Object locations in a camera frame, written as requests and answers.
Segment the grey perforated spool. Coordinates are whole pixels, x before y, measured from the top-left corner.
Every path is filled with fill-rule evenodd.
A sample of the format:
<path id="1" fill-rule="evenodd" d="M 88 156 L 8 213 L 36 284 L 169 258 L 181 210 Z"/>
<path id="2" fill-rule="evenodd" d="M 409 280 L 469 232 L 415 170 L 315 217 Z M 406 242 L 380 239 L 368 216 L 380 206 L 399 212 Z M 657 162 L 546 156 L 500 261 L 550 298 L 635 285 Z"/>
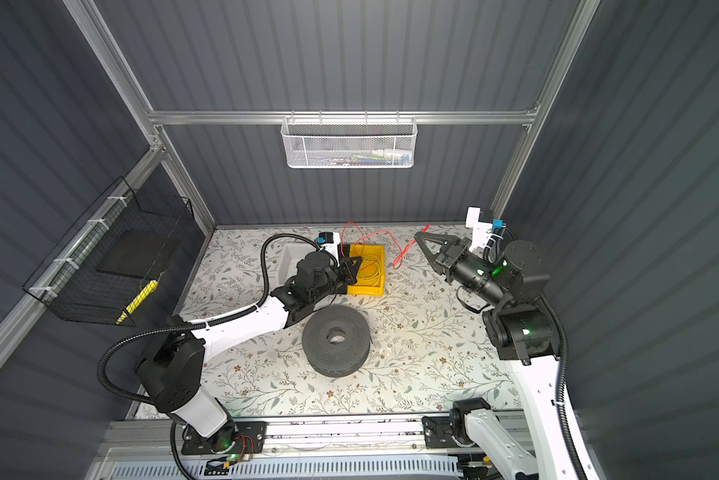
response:
<path id="1" fill-rule="evenodd" d="M 308 318 L 301 343 L 316 373 L 341 378 L 357 372 L 367 361 L 371 352 L 371 330 L 361 312 L 333 305 Z"/>

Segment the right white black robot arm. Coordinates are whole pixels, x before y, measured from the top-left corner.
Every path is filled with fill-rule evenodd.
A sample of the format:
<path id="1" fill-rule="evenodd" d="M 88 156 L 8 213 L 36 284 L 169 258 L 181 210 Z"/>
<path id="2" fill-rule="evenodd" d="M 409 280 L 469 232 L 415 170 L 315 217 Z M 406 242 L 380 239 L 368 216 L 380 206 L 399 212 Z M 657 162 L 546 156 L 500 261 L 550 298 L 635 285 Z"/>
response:
<path id="1" fill-rule="evenodd" d="M 541 250 L 515 240 L 489 262 L 467 238 L 419 232 L 415 241 L 437 274 L 485 300 L 475 312 L 517 388 L 533 447 L 517 442 L 483 398 L 455 402 L 447 433 L 479 448 L 505 479 L 597 478 L 565 385 L 567 336 L 543 297 L 551 276 Z"/>

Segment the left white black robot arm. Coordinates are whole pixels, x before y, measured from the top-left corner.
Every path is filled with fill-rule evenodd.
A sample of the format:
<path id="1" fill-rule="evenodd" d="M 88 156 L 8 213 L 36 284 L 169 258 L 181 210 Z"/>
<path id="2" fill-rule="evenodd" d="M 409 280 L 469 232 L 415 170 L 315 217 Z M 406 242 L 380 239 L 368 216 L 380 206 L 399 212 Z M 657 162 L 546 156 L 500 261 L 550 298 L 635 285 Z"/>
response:
<path id="1" fill-rule="evenodd" d="M 200 322 L 189 332 L 157 334 L 135 366 L 153 406 L 192 428 L 213 452 L 233 448 L 240 433 L 219 400 L 201 386 L 205 362 L 247 340 L 301 322 L 323 298 L 355 284 L 361 263 L 360 257 L 345 257 L 334 264 L 328 252 L 310 252 L 296 264 L 296 273 L 249 314 L 215 326 Z"/>

